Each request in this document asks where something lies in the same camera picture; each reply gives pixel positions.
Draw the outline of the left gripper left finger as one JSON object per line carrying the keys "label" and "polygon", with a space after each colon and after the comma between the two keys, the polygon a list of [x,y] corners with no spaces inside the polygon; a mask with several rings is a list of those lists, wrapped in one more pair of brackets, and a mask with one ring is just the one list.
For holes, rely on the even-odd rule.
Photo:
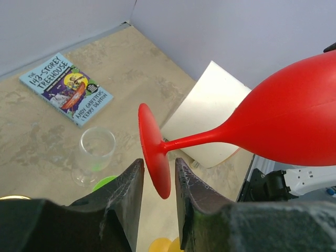
{"label": "left gripper left finger", "polygon": [[136,251],[144,161],[68,206],[1,201],[1,251]]}

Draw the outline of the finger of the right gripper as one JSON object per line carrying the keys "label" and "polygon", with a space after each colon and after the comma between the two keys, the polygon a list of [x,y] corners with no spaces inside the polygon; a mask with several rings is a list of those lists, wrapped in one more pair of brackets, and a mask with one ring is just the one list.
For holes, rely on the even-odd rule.
{"label": "finger of the right gripper", "polygon": [[327,48],[325,48],[323,50],[323,53],[327,53],[327,52],[330,52],[330,51],[333,51],[333,50],[336,50],[336,43],[333,43],[332,45],[330,45]]}

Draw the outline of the red wine glass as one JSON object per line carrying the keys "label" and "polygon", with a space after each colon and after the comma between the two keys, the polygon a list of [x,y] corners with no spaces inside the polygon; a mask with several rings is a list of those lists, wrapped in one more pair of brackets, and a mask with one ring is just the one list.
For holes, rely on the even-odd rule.
{"label": "red wine glass", "polygon": [[214,129],[164,141],[146,103],[138,108],[142,153],[162,199],[171,193],[170,151],[209,143],[236,145],[301,166],[335,165],[335,51],[292,63],[263,80]]}

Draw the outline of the gold wine glass rack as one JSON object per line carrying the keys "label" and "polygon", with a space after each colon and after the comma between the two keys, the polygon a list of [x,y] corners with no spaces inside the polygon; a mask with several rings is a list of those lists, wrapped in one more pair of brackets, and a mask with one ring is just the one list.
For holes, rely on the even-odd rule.
{"label": "gold wine glass rack", "polygon": [[3,196],[0,197],[0,200],[30,200],[29,197],[27,196],[22,196],[22,195],[8,195],[8,196]]}

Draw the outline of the white round drawer box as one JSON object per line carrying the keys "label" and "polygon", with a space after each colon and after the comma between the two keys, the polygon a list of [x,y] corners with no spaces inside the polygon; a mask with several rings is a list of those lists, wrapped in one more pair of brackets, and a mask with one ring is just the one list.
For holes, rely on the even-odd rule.
{"label": "white round drawer box", "polygon": [[[163,137],[172,141],[216,128],[232,115],[250,92],[250,88],[211,61],[189,94],[162,125]],[[204,168],[211,168],[238,149],[232,144],[209,143],[182,151]]]}

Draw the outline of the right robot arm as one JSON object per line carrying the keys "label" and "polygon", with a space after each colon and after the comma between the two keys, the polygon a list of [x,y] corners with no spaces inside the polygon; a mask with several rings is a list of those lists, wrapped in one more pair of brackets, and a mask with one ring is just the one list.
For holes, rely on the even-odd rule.
{"label": "right robot arm", "polygon": [[335,185],[335,45],[272,74],[242,109],[244,149],[289,165],[254,170],[245,200],[289,200]]}

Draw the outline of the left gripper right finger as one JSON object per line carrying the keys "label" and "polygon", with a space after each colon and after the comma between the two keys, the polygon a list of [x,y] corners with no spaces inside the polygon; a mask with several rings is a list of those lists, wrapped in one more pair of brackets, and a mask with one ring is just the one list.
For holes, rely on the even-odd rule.
{"label": "left gripper right finger", "polygon": [[175,160],[180,249],[335,251],[331,202],[233,202]]}

